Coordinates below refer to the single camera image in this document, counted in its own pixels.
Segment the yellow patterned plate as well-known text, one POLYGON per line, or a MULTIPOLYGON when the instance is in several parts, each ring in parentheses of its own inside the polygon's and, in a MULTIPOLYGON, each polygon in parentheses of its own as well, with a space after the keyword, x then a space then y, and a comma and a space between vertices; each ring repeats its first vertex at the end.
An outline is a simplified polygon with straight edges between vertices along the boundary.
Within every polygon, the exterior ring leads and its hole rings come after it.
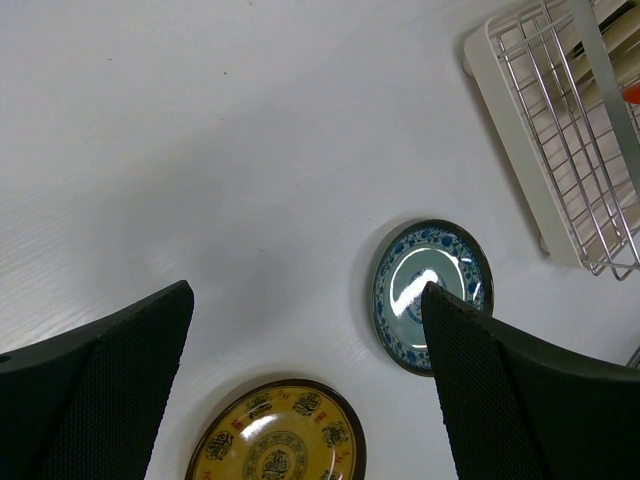
POLYGON ((194 449, 187 479, 363 479, 362 424, 336 390, 308 379, 260 385, 229 403, 194 449))

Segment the cream floral plate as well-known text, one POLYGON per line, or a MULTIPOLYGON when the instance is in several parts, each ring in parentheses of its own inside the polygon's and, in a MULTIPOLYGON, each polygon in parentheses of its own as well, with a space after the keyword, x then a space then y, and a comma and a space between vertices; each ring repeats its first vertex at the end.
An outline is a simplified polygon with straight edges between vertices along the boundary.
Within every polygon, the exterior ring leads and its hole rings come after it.
MULTIPOLYGON (((634 9, 615 21, 605 29, 602 37, 618 84, 624 86, 638 78, 639 10, 634 9)), ((592 108, 600 100, 601 94, 590 61, 582 55, 571 63, 571 69, 584 107, 592 108)))

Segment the orange plate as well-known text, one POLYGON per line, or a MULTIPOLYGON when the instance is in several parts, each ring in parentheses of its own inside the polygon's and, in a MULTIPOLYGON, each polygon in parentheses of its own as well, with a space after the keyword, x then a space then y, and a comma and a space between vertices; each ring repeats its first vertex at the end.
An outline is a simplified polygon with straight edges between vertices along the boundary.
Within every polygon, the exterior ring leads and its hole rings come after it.
POLYGON ((626 103, 632 105, 640 104, 640 83, 637 82, 633 85, 630 85, 623 91, 623 99, 626 103))

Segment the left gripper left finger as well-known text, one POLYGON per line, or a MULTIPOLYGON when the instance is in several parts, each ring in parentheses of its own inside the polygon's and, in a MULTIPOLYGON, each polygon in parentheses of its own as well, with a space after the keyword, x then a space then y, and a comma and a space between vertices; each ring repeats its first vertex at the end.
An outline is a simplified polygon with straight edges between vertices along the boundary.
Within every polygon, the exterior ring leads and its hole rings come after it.
POLYGON ((2 353, 2 478, 144 478, 193 310, 181 280, 2 353))

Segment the blue white patterned plate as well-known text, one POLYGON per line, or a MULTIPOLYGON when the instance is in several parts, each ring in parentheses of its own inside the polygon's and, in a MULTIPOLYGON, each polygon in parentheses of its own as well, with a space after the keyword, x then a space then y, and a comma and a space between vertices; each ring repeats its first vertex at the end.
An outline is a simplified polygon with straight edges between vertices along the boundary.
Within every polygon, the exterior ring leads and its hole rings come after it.
POLYGON ((488 315, 495 303, 488 259, 474 236, 461 226, 425 219, 390 237, 372 276, 372 325, 390 358, 423 377, 433 375, 421 303, 428 283, 488 315))

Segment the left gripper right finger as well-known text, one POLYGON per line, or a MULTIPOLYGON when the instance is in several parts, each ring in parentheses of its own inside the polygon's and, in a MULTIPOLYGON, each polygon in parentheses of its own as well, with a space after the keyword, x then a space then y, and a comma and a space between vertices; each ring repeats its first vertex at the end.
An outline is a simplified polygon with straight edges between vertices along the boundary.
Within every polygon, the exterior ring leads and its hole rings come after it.
POLYGON ((433 282, 421 308, 459 478, 638 478, 638 370, 518 330, 433 282))

